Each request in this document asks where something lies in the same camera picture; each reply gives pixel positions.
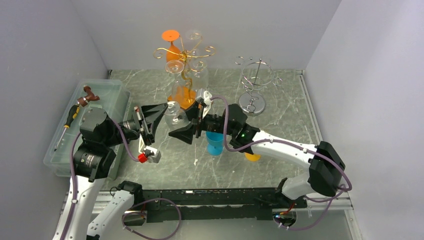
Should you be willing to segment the clear wine glass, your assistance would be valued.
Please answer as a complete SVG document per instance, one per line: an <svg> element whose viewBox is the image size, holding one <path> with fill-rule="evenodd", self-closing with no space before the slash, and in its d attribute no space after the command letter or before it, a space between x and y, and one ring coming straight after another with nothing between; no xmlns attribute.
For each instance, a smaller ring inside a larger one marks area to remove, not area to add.
<svg viewBox="0 0 424 240"><path fill-rule="evenodd" d="M202 41L202 33L197 29L190 29L185 34L185 50L190 56L200 56L199 44Z"/></svg>

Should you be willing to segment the clear tall glass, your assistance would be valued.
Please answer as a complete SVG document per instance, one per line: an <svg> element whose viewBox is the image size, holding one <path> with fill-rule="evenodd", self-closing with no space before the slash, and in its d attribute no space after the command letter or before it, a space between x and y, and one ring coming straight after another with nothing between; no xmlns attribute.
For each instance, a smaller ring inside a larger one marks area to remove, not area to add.
<svg viewBox="0 0 424 240"><path fill-rule="evenodd" d="M189 124L186 112L177 101L169 101L167 103L164 120L171 131L183 128Z"/></svg>

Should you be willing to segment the yellow plastic goblet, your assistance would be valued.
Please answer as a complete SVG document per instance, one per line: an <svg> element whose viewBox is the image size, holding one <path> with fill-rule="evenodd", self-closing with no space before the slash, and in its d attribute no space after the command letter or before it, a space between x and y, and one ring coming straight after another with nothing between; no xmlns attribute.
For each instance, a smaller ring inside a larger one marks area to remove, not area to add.
<svg viewBox="0 0 424 240"><path fill-rule="evenodd" d="M244 153L244 156L247 160L249 160L251 162L257 162L261 158L260 154L250 154L250 153L247 153L247 152Z"/></svg>

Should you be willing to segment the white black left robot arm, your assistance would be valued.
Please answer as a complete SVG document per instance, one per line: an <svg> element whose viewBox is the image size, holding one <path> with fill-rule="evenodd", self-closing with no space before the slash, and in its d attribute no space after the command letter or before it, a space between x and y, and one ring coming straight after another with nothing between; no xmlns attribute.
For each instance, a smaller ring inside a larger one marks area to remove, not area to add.
<svg viewBox="0 0 424 240"><path fill-rule="evenodd" d="M144 204L142 185L126 180L118 185L101 213L92 218L97 197L116 158L115 146L123 144L128 149L130 141L141 140L146 147L135 161L159 162L161 154L151 144L167 108L167 103L137 106L133 118L120 123L98 107L83 115L77 135L82 143L78 148L75 143L71 145L69 194L53 239L100 240L107 227L125 211L137 210Z"/></svg>

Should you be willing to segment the chrome wire glass rack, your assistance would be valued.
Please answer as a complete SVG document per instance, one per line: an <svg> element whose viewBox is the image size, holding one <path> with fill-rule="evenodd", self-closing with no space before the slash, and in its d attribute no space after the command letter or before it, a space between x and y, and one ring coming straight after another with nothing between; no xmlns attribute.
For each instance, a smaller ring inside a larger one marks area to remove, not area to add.
<svg viewBox="0 0 424 240"><path fill-rule="evenodd" d="M248 116L258 116L267 105L260 91L268 86L282 86L283 79L276 74L268 57L237 56L234 63L241 68L240 82L244 89L238 98L238 105Z"/></svg>

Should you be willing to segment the blue plastic goblet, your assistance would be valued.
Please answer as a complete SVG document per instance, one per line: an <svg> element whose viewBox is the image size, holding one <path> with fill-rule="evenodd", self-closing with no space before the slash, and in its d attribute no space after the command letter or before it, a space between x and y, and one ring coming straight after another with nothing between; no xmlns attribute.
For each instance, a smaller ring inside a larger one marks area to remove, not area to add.
<svg viewBox="0 0 424 240"><path fill-rule="evenodd" d="M224 150L224 135L217 132L206 132L207 151L212 156L220 155Z"/></svg>

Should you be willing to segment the orange plastic goblet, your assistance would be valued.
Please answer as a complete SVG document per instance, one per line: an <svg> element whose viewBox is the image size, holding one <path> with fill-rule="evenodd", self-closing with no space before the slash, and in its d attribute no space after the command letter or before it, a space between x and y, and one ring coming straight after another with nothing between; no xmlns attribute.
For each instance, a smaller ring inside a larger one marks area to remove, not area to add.
<svg viewBox="0 0 424 240"><path fill-rule="evenodd" d="M181 50L174 43L176 40L180 39L180 33L174 29L169 29L164 31L161 37L164 41L170 43L170 46L166 51L166 61L178 61L181 58Z"/></svg>

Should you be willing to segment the clear small glass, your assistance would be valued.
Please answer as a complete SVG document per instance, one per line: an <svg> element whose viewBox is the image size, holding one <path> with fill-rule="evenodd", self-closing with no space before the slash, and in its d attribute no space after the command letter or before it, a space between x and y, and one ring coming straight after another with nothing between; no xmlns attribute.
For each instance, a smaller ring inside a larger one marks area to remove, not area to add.
<svg viewBox="0 0 424 240"><path fill-rule="evenodd" d="M194 90L207 89L209 86L209 71L207 62L196 58L190 63L192 88Z"/></svg>

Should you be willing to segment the clear pink tinted glass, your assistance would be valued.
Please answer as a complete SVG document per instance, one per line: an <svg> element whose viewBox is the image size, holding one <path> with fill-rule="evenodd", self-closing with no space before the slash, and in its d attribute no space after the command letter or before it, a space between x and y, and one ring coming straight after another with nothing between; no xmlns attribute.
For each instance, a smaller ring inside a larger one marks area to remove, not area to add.
<svg viewBox="0 0 424 240"><path fill-rule="evenodd" d="M167 98L168 102L178 102L181 106L184 104L191 104L193 101L190 99L190 94L186 88L186 82L183 79L179 79L179 74L184 70L184 64L180 60L170 60L165 65L165 70L173 74L174 81L171 88L171 94Z"/></svg>

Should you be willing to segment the gold wire glass rack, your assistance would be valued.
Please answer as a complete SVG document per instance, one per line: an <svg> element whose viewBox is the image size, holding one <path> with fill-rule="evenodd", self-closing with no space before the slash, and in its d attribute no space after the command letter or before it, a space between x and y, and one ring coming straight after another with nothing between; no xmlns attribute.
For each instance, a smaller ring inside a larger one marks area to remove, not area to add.
<svg viewBox="0 0 424 240"><path fill-rule="evenodd" d="M194 61L195 59L204 60L205 58L208 58L208 57L215 55L216 49L213 46L206 46L204 48L205 54L200 54L200 56L191 56L191 55L188 54L188 52L185 49L185 44L184 44L183 37L181 36L181 34L180 34L180 39L176 40L174 42L174 45L177 46L180 49L181 54L180 54L179 61L183 62L183 64L184 64L184 70L183 70L182 73L180 73L178 75L178 78L180 80L185 80L185 87L188 89L190 99L192 99L191 104L183 104L182 106L180 105L180 107L183 110L186 110L195 103L195 97L196 97L196 90L193 89L193 80L191 78L191 73L190 73L191 72L191 67L190 67L191 62ZM153 52L153 57L155 59L162 59L162 58L165 59L165 67L166 67L166 63L167 63L166 53L167 53L167 49L169 47L159 47L159 48L155 49L154 52Z"/></svg>

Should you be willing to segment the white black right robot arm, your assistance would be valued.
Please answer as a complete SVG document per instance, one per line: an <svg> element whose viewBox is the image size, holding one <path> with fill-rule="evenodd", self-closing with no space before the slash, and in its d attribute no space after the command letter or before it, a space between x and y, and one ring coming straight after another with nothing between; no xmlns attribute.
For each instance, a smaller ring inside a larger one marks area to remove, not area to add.
<svg viewBox="0 0 424 240"><path fill-rule="evenodd" d="M330 143L321 141L314 145L273 136L249 125L247 115L236 103L230 104L221 116L206 114L201 117L203 111L199 108L195 111L189 124L170 131L168 135L187 144L192 144L202 131L230 136L230 152L268 156L307 170L280 182L275 194L280 207L287 208L299 197L311 193L333 198L338 191L349 191L348 186L341 186L346 166Z"/></svg>

